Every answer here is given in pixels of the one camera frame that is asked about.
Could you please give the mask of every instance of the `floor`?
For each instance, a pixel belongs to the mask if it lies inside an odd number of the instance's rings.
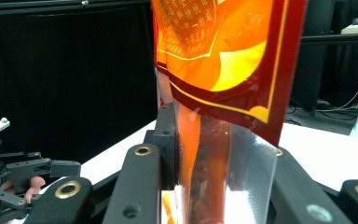
[[[290,105],[287,108],[285,122],[349,135],[356,122],[357,115],[358,104],[356,103],[349,108],[337,108],[327,102],[320,101],[313,116],[300,107]]]

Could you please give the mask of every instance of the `red packet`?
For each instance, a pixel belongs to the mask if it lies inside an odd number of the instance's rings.
[[[306,3],[152,0],[159,90],[179,131],[181,222],[236,220],[235,198],[266,206],[255,196],[269,196]]]

